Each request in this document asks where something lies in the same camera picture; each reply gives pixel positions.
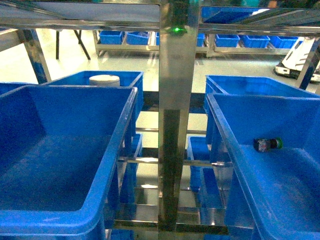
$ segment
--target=white round container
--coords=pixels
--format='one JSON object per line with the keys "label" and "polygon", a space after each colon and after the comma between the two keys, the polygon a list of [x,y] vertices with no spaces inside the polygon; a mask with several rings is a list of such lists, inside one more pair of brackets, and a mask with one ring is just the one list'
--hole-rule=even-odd
{"label": "white round container", "polygon": [[102,87],[120,87],[120,78],[115,75],[95,75],[89,78],[89,84]]}

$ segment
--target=green led indicator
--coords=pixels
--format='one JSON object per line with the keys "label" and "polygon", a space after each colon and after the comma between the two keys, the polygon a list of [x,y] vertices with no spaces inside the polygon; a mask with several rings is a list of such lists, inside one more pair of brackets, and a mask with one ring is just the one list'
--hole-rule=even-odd
{"label": "green led indicator", "polygon": [[187,32],[187,30],[185,28],[179,27],[179,26],[172,27],[172,28],[170,28],[169,31],[174,33],[174,34],[178,34],[178,35]]}

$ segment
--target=white floor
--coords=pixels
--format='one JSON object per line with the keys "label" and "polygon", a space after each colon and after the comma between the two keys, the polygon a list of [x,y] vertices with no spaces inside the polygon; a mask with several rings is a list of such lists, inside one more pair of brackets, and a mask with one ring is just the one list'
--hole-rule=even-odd
{"label": "white floor", "polygon": [[[106,53],[98,58],[91,31],[82,32],[82,40],[91,60],[87,60],[78,40],[72,30],[60,33],[60,60],[56,60],[56,31],[49,29],[37,30],[44,51],[48,69],[52,80],[83,71],[83,70],[116,70],[142,71],[143,89],[145,91],[158,90],[159,59],[155,53],[134,55],[133,53]],[[205,75],[230,76],[263,76],[270,77],[294,86],[295,80],[277,76],[273,68],[282,56],[259,55],[225,55],[215,58],[196,58],[192,92],[204,93],[206,86]],[[35,74],[29,62],[26,50],[21,44],[0,52],[0,81],[37,83]],[[310,84],[307,88],[315,92],[318,85]],[[206,130],[207,117],[204,114],[190,114],[188,128],[190,130]],[[137,121],[137,127],[158,128],[158,113],[142,112]],[[157,133],[143,134],[144,147],[158,147]],[[189,168],[183,169],[182,187],[189,186]],[[146,179],[140,184],[157,184],[154,182],[157,166],[139,167],[138,174]]]}

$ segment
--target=blue storage bin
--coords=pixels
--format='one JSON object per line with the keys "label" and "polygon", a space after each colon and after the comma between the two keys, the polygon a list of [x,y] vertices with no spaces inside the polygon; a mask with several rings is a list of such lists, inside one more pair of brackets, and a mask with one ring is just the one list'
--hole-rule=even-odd
{"label": "blue storage bin", "polygon": [[113,229],[111,232],[110,240],[135,240],[134,231]]}
{"label": "blue storage bin", "polygon": [[[209,160],[210,155],[206,145],[206,138],[203,136],[189,136],[186,154],[188,160]],[[198,192],[201,186],[200,169],[200,166],[190,166],[190,188],[193,192]]]}
{"label": "blue storage bin", "polygon": [[269,36],[270,43],[277,49],[290,49],[298,40],[297,36]]}
{"label": "blue storage bin", "polygon": [[[136,134],[132,140],[132,155],[131,157],[142,157],[142,134]],[[135,203],[135,186],[137,185],[137,163],[127,163],[123,182],[120,192],[120,202],[123,204]]]}
{"label": "blue storage bin", "polygon": [[[252,226],[261,239],[319,239],[320,99],[219,93],[207,99],[252,215],[235,214],[230,198],[226,223]],[[275,137],[282,149],[254,149],[253,139]],[[240,199],[234,205],[244,211]]]}
{"label": "blue storage bin", "polygon": [[136,134],[136,120],[144,105],[143,75],[141,71],[80,71],[78,73],[65,76],[55,81],[45,83],[44,85],[89,85],[89,78],[96,75],[115,75],[120,78],[121,87],[138,88],[138,97],[134,106],[132,118],[132,135]]}
{"label": "blue storage bin", "polygon": [[63,86],[0,96],[0,236],[105,239],[136,97],[136,88]]}
{"label": "blue storage bin", "polygon": [[120,45],[124,39],[124,31],[102,31],[100,32],[101,44],[115,44]]}
{"label": "blue storage bin", "polygon": [[149,35],[146,31],[127,32],[126,43],[130,45],[148,45]]}
{"label": "blue storage bin", "polygon": [[202,47],[204,45],[205,38],[206,38],[206,36],[204,33],[199,33],[198,37],[196,39],[196,46]]}
{"label": "blue storage bin", "polygon": [[157,46],[159,46],[159,44],[160,44],[160,34],[159,34],[159,32],[155,33],[155,44]]}
{"label": "blue storage bin", "polygon": [[231,24],[251,16],[258,8],[203,7],[201,16],[204,23]]}
{"label": "blue storage bin", "polygon": [[215,172],[212,167],[202,167],[200,169],[200,179],[199,198],[201,207],[222,209],[223,204],[221,202]]}
{"label": "blue storage bin", "polygon": [[267,47],[270,38],[268,36],[258,36],[258,35],[240,35],[244,46],[246,48],[258,48],[264,49]]}
{"label": "blue storage bin", "polygon": [[238,35],[216,34],[215,45],[222,48],[236,48],[240,41]]}
{"label": "blue storage bin", "polygon": [[227,235],[205,234],[203,240],[230,240],[230,237]]}
{"label": "blue storage bin", "polygon": [[[269,77],[259,76],[222,76],[207,75],[205,94],[223,93],[237,95],[268,95],[280,97],[319,98],[319,95],[286,85]],[[212,140],[212,115],[207,99],[204,99],[204,110],[208,114],[206,143]]]}
{"label": "blue storage bin", "polygon": [[26,85],[33,85],[33,84],[26,83],[26,82],[0,82],[0,95]]}

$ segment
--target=white robot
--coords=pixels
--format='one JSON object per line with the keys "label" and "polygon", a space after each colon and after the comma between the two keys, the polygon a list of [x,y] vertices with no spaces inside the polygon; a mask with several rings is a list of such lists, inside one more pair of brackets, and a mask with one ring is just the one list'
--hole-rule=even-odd
{"label": "white robot", "polygon": [[[315,39],[311,37],[299,37],[285,58],[275,66],[275,74],[297,79],[306,62],[314,41]],[[319,65],[320,62],[310,80],[312,83],[320,83]]]}

